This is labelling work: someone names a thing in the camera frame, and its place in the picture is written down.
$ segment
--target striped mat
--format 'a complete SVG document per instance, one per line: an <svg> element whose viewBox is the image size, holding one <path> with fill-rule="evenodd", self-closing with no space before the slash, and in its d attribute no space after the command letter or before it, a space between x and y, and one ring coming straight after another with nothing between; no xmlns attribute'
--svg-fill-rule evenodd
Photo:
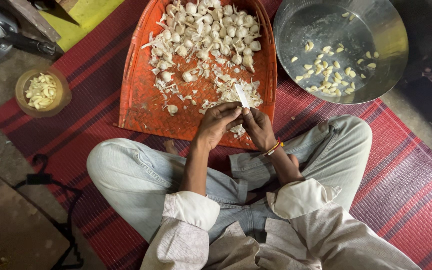
<svg viewBox="0 0 432 270"><path fill-rule="evenodd" d="M264 0L270 17L279 1ZM86 171L92 148L110 138L129 138L164 150L165 138L114 127L130 38L147 0L126 0L54 66L68 79L72 101L51 118L25 115L14 99L0 107L0 129L30 161L36 153L50 157L46 171L81 188L73 222L108 269L134 269L148 247L105 201ZM336 114L352 114L372 128L373 145L351 214L402 250L421 268L432 270L432 151L379 99L338 105L298 88L280 70L274 117L276 136L289 139ZM176 141L181 155L189 142ZM227 155L242 150L217 147L209 166L225 171ZM48 187L63 207L62 190Z"/></svg>

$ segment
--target small knife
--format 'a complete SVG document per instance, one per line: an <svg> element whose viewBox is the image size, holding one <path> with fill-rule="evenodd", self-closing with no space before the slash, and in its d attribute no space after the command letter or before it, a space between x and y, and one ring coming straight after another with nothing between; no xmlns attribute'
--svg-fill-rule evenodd
<svg viewBox="0 0 432 270"><path fill-rule="evenodd" d="M243 108L249 108L248 100L246 99L246 95L244 95L243 88L241 87L241 85L235 83L234 87L236 88L237 95L239 96L239 100L243 104L242 107Z"/></svg>

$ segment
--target shirt cuff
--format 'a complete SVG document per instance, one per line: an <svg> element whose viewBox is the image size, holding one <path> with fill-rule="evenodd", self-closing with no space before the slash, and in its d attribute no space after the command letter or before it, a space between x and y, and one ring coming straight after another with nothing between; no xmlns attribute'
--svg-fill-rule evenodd
<svg viewBox="0 0 432 270"><path fill-rule="evenodd" d="M219 215L219 204L191 191L166 194L163 216L192 224L208 231Z"/></svg>
<svg viewBox="0 0 432 270"><path fill-rule="evenodd" d="M278 217L293 219L322 208L339 194L339 186L321 184L314 178L286 184L277 195L266 193L269 207Z"/></svg>

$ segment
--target person's right hand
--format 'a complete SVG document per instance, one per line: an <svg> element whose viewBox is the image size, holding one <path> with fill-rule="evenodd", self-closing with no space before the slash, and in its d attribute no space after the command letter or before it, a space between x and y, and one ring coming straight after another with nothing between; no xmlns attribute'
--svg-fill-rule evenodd
<svg viewBox="0 0 432 270"><path fill-rule="evenodd" d="M275 138L269 116L255 108L243 108L243 127L261 153L271 150L278 141Z"/></svg>

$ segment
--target shirt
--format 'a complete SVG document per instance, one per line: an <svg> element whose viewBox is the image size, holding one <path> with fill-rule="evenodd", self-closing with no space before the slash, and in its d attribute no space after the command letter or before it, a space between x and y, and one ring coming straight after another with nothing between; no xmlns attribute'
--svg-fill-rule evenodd
<svg viewBox="0 0 432 270"><path fill-rule="evenodd" d="M236 221L211 245L217 202L189 191L167 194L141 269L420 269L333 202L340 191L315 179L289 183L266 194L271 210L287 220L266 219L266 243L246 236Z"/></svg>

